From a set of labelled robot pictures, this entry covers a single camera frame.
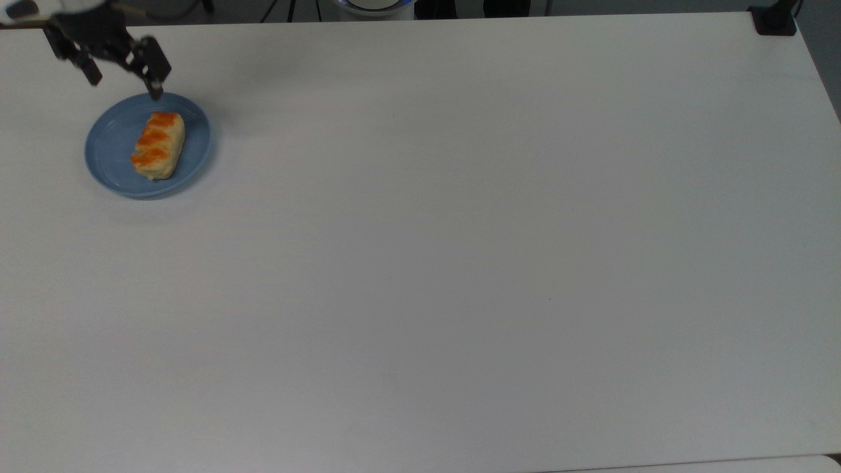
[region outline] white table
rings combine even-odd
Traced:
[[[217,131],[88,175],[0,32],[0,470],[528,472],[841,450],[841,126],[747,13],[138,29]]]

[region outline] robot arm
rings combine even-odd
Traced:
[[[113,0],[0,0],[0,24],[42,28],[56,57],[82,70],[91,85],[102,79],[93,59],[110,61],[139,77],[157,100],[172,69],[154,38],[129,35]]]

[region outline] floor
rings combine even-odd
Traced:
[[[172,14],[187,7],[192,0],[122,0],[138,8]],[[268,23],[285,22],[292,0],[275,0]],[[294,22],[318,21],[316,3],[323,21],[338,21],[334,0],[295,0]],[[773,0],[532,0],[531,16],[600,15],[625,13],[737,12],[750,5],[770,5]],[[258,23],[272,5],[272,0],[214,0],[216,10],[193,10],[179,24]],[[458,17],[482,18],[482,0],[456,0]],[[143,20],[130,20],[143,24]],[[841,0],[804,0],[797,18],[803,37],[812,53],[835,113],[841,117]]]

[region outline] orange glaze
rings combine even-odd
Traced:
[[[146,126],[160,126],[166,128],[175,125],[175,118],[178,114],[173,112],[152,112],[149,122]]]
[[[141,149],[143,147],[151,147],[162,141],[165,141],[167,138],[169,138],[169,135],[161,130],[154,128],[150,130],[146,128],[145,130],[143,130],[143,134],[137,141],[137,148]]]
[[[131,155],[131,163],[136,166],[149,166],[153,162],[169,159],[169,153],[161,148],[151,148],[141,154]]]

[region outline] blue plate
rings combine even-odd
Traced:
[[[135,172],[131,154],[152,112],[177,112],[184,119],[184,148],[169,179],[150,181]],[[164,93],[155,102],[149,95],[129,97],[108,109],[87,134],[85,163],[93,178],[117,194],[151,197],[183,186],[208,161],[212,133],[207,115],[192,101]]]

